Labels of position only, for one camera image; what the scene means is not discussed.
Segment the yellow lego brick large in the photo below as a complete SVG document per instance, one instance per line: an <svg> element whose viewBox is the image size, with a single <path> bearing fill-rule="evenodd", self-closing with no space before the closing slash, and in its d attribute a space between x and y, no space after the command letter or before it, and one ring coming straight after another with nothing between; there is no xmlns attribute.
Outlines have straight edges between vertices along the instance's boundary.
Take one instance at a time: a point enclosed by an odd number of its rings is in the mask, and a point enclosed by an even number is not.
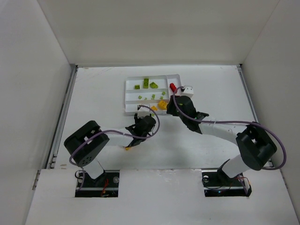
<svg viewBox="0 0 300 225"><path fill-rule="evenodd" d="M167 105L168 105L168 103L163 100L159 101L159 103L157 104L157 106L160 110L167 110Z"/></svg>

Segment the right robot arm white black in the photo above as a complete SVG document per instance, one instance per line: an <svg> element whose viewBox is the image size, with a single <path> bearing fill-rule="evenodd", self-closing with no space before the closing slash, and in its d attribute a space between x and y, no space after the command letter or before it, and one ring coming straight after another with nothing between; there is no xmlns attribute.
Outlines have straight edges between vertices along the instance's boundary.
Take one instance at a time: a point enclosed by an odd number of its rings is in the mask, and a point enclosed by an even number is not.
<svg viewBox="0 0 300 225"><path fill-rule="evenodd" d="M198 112L188 96L172 96L167 114L180 117L190 131L211 135L238 147L239 155L225 161L217 169L217 177L223 182L250 169L261 170L277 151L275 143L260 124L218 123L209 114Z"/></svg>

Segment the green sloped lego brick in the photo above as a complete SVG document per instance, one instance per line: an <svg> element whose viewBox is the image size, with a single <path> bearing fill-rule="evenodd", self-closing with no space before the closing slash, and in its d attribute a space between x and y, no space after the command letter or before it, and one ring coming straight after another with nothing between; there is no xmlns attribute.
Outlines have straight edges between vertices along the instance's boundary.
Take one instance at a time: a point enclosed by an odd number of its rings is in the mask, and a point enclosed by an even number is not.
<svg viewBox="0 0 300 225"><path fill-rule="evenodd" d="M155 82L152 82L152 83L150 83L150 87L151 87L152 89L157 89L157 88L158 88L158 85L157 85Z"/></svg>

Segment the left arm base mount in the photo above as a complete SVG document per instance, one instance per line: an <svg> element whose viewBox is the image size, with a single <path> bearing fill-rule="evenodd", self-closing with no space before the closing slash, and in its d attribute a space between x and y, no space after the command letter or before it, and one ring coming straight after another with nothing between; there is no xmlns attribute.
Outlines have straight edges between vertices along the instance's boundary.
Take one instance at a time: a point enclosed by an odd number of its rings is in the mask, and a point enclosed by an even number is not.
<svg viewBox="0 0 300 225"><path fill-rule="evenodd" d="M86 172L76 171L75 197L77 198L115 198L119 195L120 172L104 171L97 179L92 179Z"/></svg>

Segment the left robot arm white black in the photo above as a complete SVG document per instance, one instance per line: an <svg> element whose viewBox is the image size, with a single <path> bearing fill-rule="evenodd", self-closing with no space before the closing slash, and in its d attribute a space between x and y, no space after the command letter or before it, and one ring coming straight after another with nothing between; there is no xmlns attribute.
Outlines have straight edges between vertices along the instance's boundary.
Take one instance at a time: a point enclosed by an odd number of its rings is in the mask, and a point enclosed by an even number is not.
<svg viewBox="0 0 300 225"><path fill-rule="evenodd" d="M91 120L64 141L70 154L70 163L84 169L93 180L97 180L104 168L97 159L102 149L109 146L131 148L148 139L157 121L150 115L143 118L135 116L135 123L123 129L104 130Z"/></svg>

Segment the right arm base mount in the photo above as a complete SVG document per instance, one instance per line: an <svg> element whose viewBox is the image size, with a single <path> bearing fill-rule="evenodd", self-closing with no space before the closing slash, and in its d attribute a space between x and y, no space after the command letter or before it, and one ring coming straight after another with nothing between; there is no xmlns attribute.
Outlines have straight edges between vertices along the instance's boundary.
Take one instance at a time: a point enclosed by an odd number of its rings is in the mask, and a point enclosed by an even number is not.
<svg viewBox="0 0 300 225"><path fill-rule="evenodd" d="M202 185L205 197L250 197L252 187L250 181L243 173L229 178L219 168L202 170Z"/></svg>

